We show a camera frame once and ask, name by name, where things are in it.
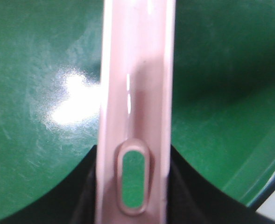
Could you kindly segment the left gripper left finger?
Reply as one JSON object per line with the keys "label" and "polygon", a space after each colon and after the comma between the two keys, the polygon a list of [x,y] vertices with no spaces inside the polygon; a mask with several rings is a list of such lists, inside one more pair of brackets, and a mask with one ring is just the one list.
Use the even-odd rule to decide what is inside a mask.
{"label": "left gripper left finger", "polygon": [[96,152],[94,145],[58,185],[0,224],[94,224]]}

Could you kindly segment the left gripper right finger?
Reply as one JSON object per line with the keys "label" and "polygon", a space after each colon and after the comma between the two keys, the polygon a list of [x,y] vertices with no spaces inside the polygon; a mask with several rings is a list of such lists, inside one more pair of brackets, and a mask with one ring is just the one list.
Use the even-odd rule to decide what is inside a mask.
{"label": "left gripper right finger", "polygon": [[274,224],[223,193],[170,148],[167,222],[169,224]]}

